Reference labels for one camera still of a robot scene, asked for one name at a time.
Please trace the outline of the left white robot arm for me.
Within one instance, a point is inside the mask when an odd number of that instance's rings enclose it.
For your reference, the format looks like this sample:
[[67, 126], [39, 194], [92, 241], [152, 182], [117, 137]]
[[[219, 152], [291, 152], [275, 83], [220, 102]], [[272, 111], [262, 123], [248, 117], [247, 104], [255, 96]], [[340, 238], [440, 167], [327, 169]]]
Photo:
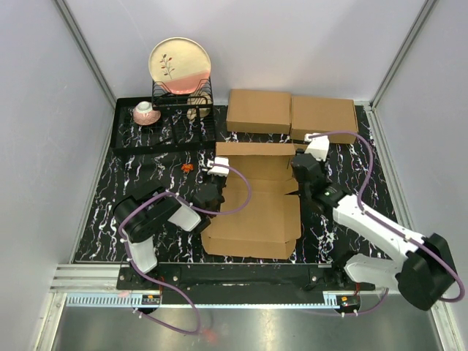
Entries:
[[123, 225], [122, 233], [129, 244], [130, 257], [137, 266], [132, 273], [132, 281], [144, 290], [151, 289], [158, 279], [153, 237], [166, 224], [173, 224], [188, 233], [199, 234], [214, 218], [213, 214], [199, 213], [175, 197], [167, 196], [148, 204], [130, 220], [126, 220], [140, 205], [165, 191], [166, 187], [160, 180], [150, 180], [136, 186], [113, 207], [117, 223]]

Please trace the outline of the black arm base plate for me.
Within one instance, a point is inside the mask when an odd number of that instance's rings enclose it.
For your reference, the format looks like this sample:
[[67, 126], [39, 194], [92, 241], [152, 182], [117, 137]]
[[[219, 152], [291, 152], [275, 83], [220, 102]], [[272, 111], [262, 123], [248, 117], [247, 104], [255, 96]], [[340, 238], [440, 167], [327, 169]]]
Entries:
[[291, 263], [161, 263], [147, 273], [180, 289], [197, 285], [292, 285], [323, 291], [375, 291], [370, 283], [354, 283], [329, 265]]

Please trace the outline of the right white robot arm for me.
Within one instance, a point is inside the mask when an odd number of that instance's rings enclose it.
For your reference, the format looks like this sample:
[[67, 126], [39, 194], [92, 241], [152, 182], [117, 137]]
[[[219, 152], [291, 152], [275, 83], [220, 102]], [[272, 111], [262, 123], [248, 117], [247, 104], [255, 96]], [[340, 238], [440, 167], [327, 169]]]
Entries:
[[373, 284], [400, 295], [414, 307], [427, 311], [457, 284], [460, 301], [465, 289], [448, 246], [434, 233], [424, 236], [368, 207], [359, 197], [325, 178], [325, 163], [298, 150], [291, 161], [301, 202], [313, 212], [344, 226], [376, 245], [385, 259], [349, 251], [332, 265], [332, 281], [341, 290], [354, 284]]

